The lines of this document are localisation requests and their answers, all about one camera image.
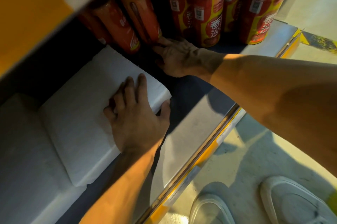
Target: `white styrofoam box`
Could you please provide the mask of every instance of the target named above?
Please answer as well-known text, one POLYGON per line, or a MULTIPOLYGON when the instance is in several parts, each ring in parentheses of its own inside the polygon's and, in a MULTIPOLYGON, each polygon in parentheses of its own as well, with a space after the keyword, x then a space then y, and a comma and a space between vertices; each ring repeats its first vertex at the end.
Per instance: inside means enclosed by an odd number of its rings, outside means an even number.
POLYGON ((0 107, 1 223, 54 224, 85 189, 70 182, 34 100, 7 100, 0 107))
POLYGON ((103 114, 109 98, 127 76, 144 73, 149 103, 158 112, 170 92, 155 78, 107 46, 69 79, 39 109, 72 183, 92 183, 118 156, 110 124, 103 114))

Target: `shoe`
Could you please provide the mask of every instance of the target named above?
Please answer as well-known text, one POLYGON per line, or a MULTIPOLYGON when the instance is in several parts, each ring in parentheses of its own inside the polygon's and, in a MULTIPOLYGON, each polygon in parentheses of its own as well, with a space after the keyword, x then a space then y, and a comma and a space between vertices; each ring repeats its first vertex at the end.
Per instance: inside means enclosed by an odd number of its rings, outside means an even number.
POLYGON ((325 202, 286 177, 266 179, 260 194, 272 224, 337 223, 336 215, 325 202))
POLYGON ((188 223, 235 224, 225 202, 212 194, 204 194, 194 200, 188 223))

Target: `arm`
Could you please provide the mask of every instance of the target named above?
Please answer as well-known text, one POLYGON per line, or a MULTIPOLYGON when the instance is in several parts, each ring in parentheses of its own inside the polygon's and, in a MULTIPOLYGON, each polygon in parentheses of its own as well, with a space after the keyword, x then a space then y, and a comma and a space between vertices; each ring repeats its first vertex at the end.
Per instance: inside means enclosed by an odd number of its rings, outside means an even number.
POLYGON ((87 211, 80 224, 124 224, 132 220, 138 194, 170 124, 169 101, 163 103, 157 117, 148 102, 143 74, 138 84, 135 92, 133 79, 128 78, 114 95, 118 115, 111 107, 104 109, 121 155, 112 177, 114 184, 87 211))
POLYGON ((161 39, 158 65, 194 75, 238 103, 262 125, 337 175, 337 66, 264 56, 218 54, 187 41, 161 39))

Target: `concrete floor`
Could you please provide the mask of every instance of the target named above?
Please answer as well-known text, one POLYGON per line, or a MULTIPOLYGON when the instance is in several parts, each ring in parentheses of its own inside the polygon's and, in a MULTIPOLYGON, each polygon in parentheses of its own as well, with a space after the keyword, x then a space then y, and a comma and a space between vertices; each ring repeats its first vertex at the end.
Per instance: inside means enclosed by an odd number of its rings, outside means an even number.
MULTIPOLYGON (((310 33, 337 40, 335 13, 337 0, 295 0, 289 10, 283 10, 281 18, 310 33)), ((337 64, 337 55, 304 44, 291 58, 337 64)), ((337 188, 337 178, 325 168, 246 114, 160 224, 187 224, 194 199, 206 192, 226 202, 236 223, 270 223, 259 184, 271 175, 291 178, 322 200, 337 188)))

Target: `forearm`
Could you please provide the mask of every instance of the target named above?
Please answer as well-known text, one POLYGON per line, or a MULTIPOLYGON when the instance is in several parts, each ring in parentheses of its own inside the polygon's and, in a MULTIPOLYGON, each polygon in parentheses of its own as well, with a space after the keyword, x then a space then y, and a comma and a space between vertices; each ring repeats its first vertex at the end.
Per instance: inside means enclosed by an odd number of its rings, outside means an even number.
POLYGON ((208 76, 197 76, 337 175, 337 66, 227 55, 208 76))
POLYGON ((153 151, 144 155, 121 154, 112 177, 115 183, 87 211, 80 224, 130 223, 153 158, 153 151))

